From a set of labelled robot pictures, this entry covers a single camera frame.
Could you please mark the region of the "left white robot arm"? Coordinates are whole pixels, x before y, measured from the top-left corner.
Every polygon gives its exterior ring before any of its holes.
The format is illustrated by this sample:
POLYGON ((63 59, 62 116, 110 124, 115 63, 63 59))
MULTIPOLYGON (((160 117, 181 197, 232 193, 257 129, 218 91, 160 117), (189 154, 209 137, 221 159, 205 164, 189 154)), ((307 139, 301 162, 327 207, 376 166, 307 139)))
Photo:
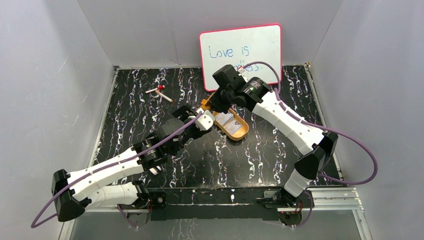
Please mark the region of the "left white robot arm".
POLYGON ((132 181, 112 183, 131 175, 151 172, 157 175, 162 165, 176 156, 185 144, 209 133, 215 117, 209 110, 196 111, 185 105, 173 112, 173 118, 151 132, 144 140, 124 152, 83 170, 53 174, 52 194, 59 222, 81 216, 86 210, 115 205, 145 208, 150 194, 145 184, 132 181))

